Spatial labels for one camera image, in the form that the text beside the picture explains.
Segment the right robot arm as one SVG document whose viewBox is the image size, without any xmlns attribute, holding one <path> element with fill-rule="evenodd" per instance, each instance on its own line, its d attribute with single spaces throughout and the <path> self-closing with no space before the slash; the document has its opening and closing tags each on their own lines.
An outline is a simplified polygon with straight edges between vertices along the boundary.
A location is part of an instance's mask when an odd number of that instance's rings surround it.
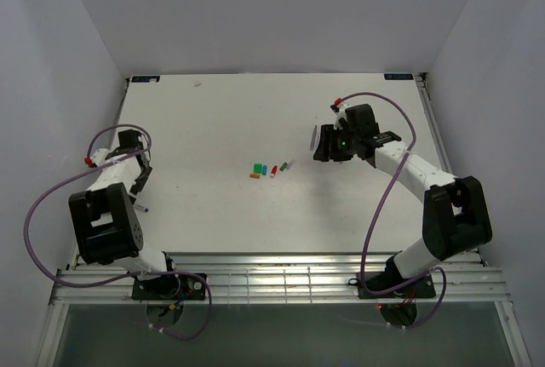
<svg viewBox="0 0 545 367">
<path fill-rule="evenodd" d="M 454 255 L 491 241 L 491 222 L 483 187 L 472 177 L 457 177 L 411 152 L 392 131 L 380 131 L 370 105 L 336 100 L 333 124 L 320 128 L 313 158 L 345 162 L 354 157 L 390 175 L 422 203 L 422 235 L 387 260 L 384 270 L 361 287 L 369 295 L 404 296 L 416 280 Z"/>
</svg>

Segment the purple highlighter pen body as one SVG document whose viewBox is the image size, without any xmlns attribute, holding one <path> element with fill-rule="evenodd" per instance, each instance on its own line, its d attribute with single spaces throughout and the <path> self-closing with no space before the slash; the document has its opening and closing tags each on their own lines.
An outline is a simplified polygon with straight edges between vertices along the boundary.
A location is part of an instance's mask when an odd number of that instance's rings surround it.
<svg viewBox="0 0 545 367">
<path fill-rule="evenodd" d="M 311 152 L 313 152 L 316 149 L 316 147 L 318 146 L 318 143 L 319 143 L 319 132 L 318 132 L 318 126 L 315 125 L 314 128 L 313 128 L 313 133 L 312 133 L 312 137 L 311 137 L 309 150 Z"/>
</svg>

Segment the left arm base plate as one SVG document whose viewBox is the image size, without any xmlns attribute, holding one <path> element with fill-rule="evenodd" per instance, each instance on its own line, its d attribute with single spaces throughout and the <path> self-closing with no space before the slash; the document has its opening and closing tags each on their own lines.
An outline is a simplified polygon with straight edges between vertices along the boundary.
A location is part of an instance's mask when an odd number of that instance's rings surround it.
<svg viewBox="0 0 545 367">
<path fill-rule="evenodd" d="M 201 301 L 206 296 L 203 282 L 206 273 L 195 276 L 157 276 L 140 280 L 135 278 L 131 299 L 135 301 Z"/>
</svg>

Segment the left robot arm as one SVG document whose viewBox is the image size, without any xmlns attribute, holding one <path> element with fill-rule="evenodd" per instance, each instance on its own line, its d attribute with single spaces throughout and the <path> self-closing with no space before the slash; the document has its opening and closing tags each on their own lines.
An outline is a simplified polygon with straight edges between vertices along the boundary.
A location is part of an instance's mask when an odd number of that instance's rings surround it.
<svg viewBox="0 0 545 367">
<path fill-rule="evenodd" d="M 141 281 L 151 280 L 152 289 L 168 299 L 179 292 L 181 279 L 169 256 L 145 243 L 135 210 L 152 173 L 151 140 L 134 125 L 117 129 L 112 149 L 88 148 L 84 163 L 99 176 L 68 200 L 78 251 L 87 264 L 116 264 Z"/>
</svg>

